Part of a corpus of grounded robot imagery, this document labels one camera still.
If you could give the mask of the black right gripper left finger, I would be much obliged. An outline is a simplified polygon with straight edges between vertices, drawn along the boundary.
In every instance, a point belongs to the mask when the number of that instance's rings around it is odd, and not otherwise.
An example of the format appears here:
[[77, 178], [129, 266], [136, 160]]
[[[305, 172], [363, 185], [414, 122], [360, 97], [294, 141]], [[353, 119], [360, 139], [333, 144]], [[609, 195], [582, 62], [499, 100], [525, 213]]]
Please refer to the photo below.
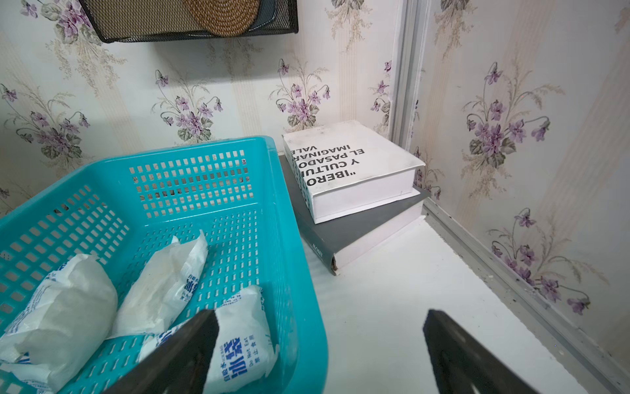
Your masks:
[[184, 324], [106, 393], [201, 393], [219, 334], [213, 310]]

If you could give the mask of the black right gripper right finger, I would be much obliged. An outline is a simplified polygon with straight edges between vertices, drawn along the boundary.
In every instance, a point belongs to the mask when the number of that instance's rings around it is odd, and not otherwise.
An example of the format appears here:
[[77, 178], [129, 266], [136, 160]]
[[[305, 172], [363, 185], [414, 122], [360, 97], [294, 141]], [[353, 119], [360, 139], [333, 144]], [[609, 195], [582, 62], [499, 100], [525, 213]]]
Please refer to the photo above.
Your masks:
[[446, 312], [429, 310], [423, 333], [438, 392], [536, 392]]

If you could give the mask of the white ice pack blue print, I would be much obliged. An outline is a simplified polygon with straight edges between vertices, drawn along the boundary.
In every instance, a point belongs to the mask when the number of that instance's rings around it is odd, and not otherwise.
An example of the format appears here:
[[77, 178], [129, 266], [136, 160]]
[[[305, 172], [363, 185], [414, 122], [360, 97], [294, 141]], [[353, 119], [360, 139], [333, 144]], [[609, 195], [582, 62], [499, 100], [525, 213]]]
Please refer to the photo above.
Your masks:
[[266, 378], [277, 362], [262, 288], [246, 287], [215, 310], [219, 333], [203, 388], [205, 393], [236, 392]]

